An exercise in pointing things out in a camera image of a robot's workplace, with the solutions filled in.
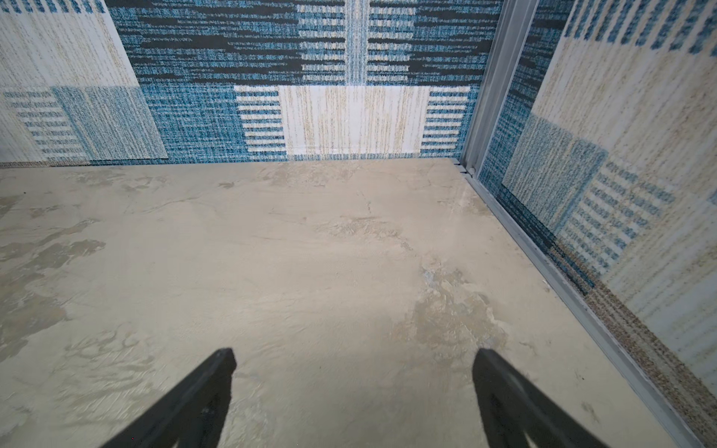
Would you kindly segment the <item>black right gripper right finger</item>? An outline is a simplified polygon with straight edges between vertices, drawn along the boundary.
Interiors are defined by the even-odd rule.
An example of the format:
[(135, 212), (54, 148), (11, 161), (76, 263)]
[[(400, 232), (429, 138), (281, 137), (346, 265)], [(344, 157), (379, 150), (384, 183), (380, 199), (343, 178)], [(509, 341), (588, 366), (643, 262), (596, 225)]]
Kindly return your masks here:
[(498, 352), (481, 348), (472, 380), (490, 447), (603, 447)]

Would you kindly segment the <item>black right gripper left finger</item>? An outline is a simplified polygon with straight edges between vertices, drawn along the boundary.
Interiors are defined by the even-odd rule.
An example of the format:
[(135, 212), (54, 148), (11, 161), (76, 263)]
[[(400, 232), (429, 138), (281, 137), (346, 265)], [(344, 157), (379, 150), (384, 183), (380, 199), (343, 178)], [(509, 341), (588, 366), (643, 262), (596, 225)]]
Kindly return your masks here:
[(232, 399), (231, 348), (211, 354), (106, 447), (217, 447)]

